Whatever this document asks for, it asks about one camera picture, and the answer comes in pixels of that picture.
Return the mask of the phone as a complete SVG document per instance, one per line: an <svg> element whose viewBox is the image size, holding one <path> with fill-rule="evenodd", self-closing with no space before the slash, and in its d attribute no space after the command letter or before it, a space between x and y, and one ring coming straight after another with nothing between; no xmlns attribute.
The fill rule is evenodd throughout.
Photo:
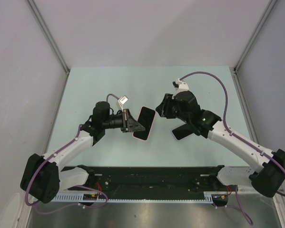
<svg viewBox="0 0 285 228"><path fill-rule="evenodd" d="M138 122L145 128L144 131L133 132L132 136L135 139L139 139L142 141L147 141L153 126L153 122L155 119L156 111L148 108L146 106L142 106L138 115Z"/></svg>
<svg viewBox="0 0 285 228"><path fill-rule="evenodd" d="M183 140L184 138L193 134L188 124L183 124L172 130L172 134L177 141Z"/></svg>

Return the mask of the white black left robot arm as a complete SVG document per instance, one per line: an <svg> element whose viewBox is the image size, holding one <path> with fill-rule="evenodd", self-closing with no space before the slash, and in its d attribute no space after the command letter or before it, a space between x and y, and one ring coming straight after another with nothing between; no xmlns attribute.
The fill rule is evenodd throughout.
<svg viewBox="0 0 285 228"><path fill-rule="evenodd" d="M107 129L116 128L123 133L145 130L128 109L114 114L108 102L100 101L96 103L88 120L79 125L70 142L52 152L31 155L20 183L20 188L25 191L26 205L33 206L33 203L29 202L29 196L39 202L49 203L61 190L76 186L85 190L93 188L95 173L91 168L79 165L71 170L64 170L64 167L80 153L99 142Z"/></svg>

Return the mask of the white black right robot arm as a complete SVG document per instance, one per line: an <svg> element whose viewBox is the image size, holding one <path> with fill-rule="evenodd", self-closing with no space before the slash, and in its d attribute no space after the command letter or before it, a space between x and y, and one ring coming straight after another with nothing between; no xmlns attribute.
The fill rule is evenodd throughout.
<svg viewBox="0 0 285 228"><path fill-rule="evenodd" d="M253 170L248 175L249 183L263 196L271 198L278 193L285 180L285 151L274 152L236 134L221 117L201 109L190 91L165 94L156 112L160 117L183 121L180 129L210 139L244 160Z"/></svg>

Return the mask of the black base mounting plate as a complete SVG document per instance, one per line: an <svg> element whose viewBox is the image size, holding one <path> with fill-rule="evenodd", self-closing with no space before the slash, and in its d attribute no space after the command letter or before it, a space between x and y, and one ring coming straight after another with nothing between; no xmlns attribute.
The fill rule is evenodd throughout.
<svg viewBox="0 0 285 228"><path fill-rule="evenodd" d="M222 184L217 167L92 167L86 184L110 200L202 200L205 192L230 194L235 186Z"/></svg>

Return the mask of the right aluminium table rail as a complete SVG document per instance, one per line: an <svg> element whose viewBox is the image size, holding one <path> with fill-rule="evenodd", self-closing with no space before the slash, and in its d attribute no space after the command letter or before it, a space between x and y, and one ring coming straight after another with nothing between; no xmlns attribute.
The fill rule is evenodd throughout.
<svg viewBox="0 0 285 228"><path fill-rule="evenodd" d="M239 99L239 102L240 102L240 105L242 108L242 112L244 115L244 119L245 119L245 122L246 122L246 125L248 128L249 136L254 142L259 143L259 139L258 139L256 131L255 131L255 127L254 127L254 124L253 124L253 121L251 118L251 114L250 114L249 109L248 109L248 105L246 102L244 91L243 91L241 84L240 84L240 81L239 81L238 74L233 68L230 68L230 72L232 75L232 79L234 81L234 85L236 88L238 99Z"/></svg>

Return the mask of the left aluminium frame post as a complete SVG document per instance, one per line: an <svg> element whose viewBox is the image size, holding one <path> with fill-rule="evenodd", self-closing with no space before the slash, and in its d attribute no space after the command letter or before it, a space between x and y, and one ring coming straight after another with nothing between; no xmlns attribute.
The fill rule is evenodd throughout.
<svg viewBox="0 0 285 228"><path fill-rule="evenodd" d="M38 26L40 27L41 32L43 33L45 39L47 40L49 47L51 48L54 56L56 57L58 63L62 67L63 71L68 76L70 73L70 68L68 67L47 23L45 22L41 11L39 10L36 2L34 0L25 0L28 5L33 17L35 18Z"/></svg>

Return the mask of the aluminium frame post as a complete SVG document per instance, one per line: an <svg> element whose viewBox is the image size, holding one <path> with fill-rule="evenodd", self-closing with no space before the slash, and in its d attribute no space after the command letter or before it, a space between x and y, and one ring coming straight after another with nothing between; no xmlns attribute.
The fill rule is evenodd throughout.
<svg viewBox="0 0 285 228"><path fill-rule="evenodd" d="M273 13L275 7L279 3L279 0L270 0L268 5L266 6L264 12L262 13L260 20L258 21L255 29L253 30L252 35L250 36L248 43L246 44L244 50L242 51L239 59L237 60L235 66L233 67L233 71L237 73L241 68L243 62L245 61L246 57L248 56L251 48L253 47L254 43L256 42L257 38L259 37L261 31L263 30L266 22L269 20L271 14Z"/></svg>
<svg viewBox="0 0 285 228"><path fill-rule="evenodd" d="M36 2L34 0L25 0L28 5L33 17L35 18L38 26L40 27L41 32L43 33L45 39L47 40L49 47L51 48L54 56L56 57L58 63L62 67L63 71L68 76L70 73L70 68L68 67L47 23L45 22L41 11L39 10Z"/></svg>

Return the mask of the right aluminium frame post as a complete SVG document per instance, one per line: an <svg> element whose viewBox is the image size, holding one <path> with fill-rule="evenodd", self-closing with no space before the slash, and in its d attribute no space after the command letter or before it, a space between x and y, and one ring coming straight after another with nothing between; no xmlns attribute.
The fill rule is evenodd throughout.
<svg viewBox="0 0 285 228"><path fill-rule="evenodd" d="M248 56L251 48L253 47L254 43L256 42L257 38L259 37L261 31L263 30L266 22L269 20L271 14L273 13L275 7L279 3L279 0L270 0L268 5L266 6L264 12L262 13L260 20L258 21L255 29L253 30L252 35L250 36L248 43L246 44L244 50L242 51L239 59L237 60L235 66L233 67L233 71L237 73L241 68L243 62L245 61L246 57Z"/></svg>

